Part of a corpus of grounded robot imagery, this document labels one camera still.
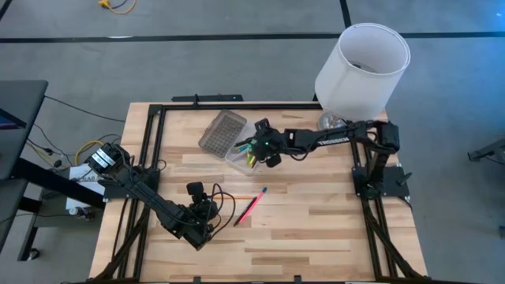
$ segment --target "table leg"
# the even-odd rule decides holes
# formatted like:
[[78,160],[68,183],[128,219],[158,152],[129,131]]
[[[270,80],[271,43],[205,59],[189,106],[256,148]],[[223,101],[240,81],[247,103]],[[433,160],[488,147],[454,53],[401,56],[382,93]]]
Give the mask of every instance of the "table leg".
[[102,195],[25,159],[19,158],[17,160],[13,174],[16,178],[24,178],[31,183],[54,190],[82,203],[100,209],[105,208]]
[[32,198],[27,198],[23,196],[21,197],[21,200],[19,202],[19,205],[17,205],[17,208],[19,210],[28,211],[31,213],[37,213],[39,212],[40,205],[42,205],[42,201],[33,200]]
[[19,251],[19,256],[17,257],[17,261],[26,261],[30,257],[30,251],[32,250],[33,241],[35,240],[35,236],[37,235],[38,227],[35,226],[36,217],[32,217],[32,221],[30,222],[30,226],[28,227],[28,232],[24,236],[23,245],[21,246],[21,250]]

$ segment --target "gray concrete floor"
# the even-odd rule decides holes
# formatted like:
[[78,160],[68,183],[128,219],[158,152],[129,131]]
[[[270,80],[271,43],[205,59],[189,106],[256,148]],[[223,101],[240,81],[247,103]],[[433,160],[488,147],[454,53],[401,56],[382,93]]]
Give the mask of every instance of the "gray concrete floor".
[[[505,6],[471,0],[348,0],[354,23],[399,32],[493,32]],[[235,32],[340,32],[337,0],[139,1],[127,16],[96,1],[13,0],[0,37],[153,36]],[[400,127],[403,166],[428,273],[439,279],[501,283],[505,278],[503,167],[466,153],[505,136],[505,39],[408,39],[412,62],[387,106]],[[0,80],[44,79],[47,94],[111,117],[130,102],[173,95],[240,93],[246,100],[310,100],[333,39],[186,43],[23,43],[0,45]],[[46,101],[37,123],[64,151],[122,124]],[[45,144],[34,129],[31,138]],[[40,165],[42,160],[25,151]],[[30,188],[29,196],[38,189]],[[27,219],[16,219],[0,255],[0,283],[82,281],[99,232],[44,229],[37,261],[15,261]]]

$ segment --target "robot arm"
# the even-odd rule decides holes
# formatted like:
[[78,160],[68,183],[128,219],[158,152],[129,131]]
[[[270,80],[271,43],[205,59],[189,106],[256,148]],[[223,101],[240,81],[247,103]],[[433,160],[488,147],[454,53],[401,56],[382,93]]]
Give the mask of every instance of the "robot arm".
[[[369,150],[383,155],[392,155],[399,150],[398,127],[384,121],[359,121],[335,129],[312,131],[308,129],[286,129],[280,133],[270,126],[265,118],[255,124],[256,134],[235,146],[249,144],[251,154],[260,163],[269,167],[281,163],[280,154],[302,160],[318,147],[355,141]],[[377,142],[368,137],[367,131],[376,129]]]
[[130,165],[128,152],[117,144],[104,144],[86,162],[92,170],[104,178],[101,184],[121,186],[131,195],[142,200],[158,217],[165,230],[176,238],[183,237],[196,250],[200,250],[212,238],[213,226],[208,220],[217,215],[217,205],[204,193],[201,182],[188,184],[188,193],[193,196],[189,207],[164,200],[148,186],[155,170]]

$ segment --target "yellow object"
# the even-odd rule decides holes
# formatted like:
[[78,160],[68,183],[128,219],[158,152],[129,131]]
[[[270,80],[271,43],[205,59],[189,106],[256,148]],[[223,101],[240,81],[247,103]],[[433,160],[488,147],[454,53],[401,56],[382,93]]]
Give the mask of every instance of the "yellow object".
[[102,141],[98,141],[98,140],[91,140],[91,141],[87,142],[86,144],[82,145],[82,147],[77,151],[75,159],[73,161],[76,164],[76,166],[79,165],[79,155],[83,151],[83,149],[86,148],[88,145],[93,145],[93,144],[98,144],[100,146],[103,146]]
[[44,153],[44,152],[42,152],[42,151],[39,151],[39,149],[35,148],[35,147],[31,144],[31,143],[26,143],[26,144],[27,144],[30,148],[32,148],[32,149],[33,149],[33,151],[35,151],[37,154],[39,154],[39,155],[40,155],[40,157],[42,157],[43,159],[45,159],[45,160],[46,160],[46,162],[48,162],[48,163],[49,163],[49,164],[51,164],[51,165],[54,165],[55,161],[54,161],[53,159],[49,158],[49,156],[48,156],[46,153]]
[[109,0],[100,0],[98,1],[98,5],[102,6],[103,8],[109,9],[112,13],[115,13],[117,15],[125,15],[127,13],[130,13],[133,10],[133,7],[135,7],[137,3],[137,0],[133,0],[133,4],[126,10],[126,11],[116,11],[115,9],[112,9],[110,7],[110,1]]

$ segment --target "wooden tabletop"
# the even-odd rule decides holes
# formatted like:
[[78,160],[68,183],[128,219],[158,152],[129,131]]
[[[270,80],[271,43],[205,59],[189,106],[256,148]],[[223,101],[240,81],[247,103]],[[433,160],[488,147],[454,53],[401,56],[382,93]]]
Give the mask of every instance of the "wooden tabletop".
[[[150,103],[132,103],[122,147],[138,157]],[[253,176],[245,176],[198,146],[218,110],[168,111],[160,158],[167,162],[161,173],[159,194],[177,204],[189,204],[186,184],[202,181],[210,192],[218,182],[236,196],[256,196],[268,191],[252,214],[237,227],[225,228],[199,252],[183,239],[167,233],[151,214],[140,280],[192,281],[306,281],[372,280],[372,262],[365,232],[361,202],[354,195],[350,169],[353,158],[348,144],[318,148],[303,162],[287,156],[270,169],[260,165]],[[272,126],[316,129],[322,110],[234,110],[248,121],[268,118]],[[380,119],[387,119],[382,114]],[[155,126],[151,135],[154,144]],[[390,163],[396,163],[395,156]],[[234,220],[248,200],[237,200]],[[391,240],[419,273],[425,274],[417,232],[410,209],[398,198],[383,198]],[[96,245],[90,277],[110,261],[123,200],[107,204]],[[221,216],[230,216],[232,201],[226,200]],[[120,233],[124,235],[125,221]],[[377,239],[383,274],[387,275],[383,247]],[[133,274],[133,253],[127,276]]]

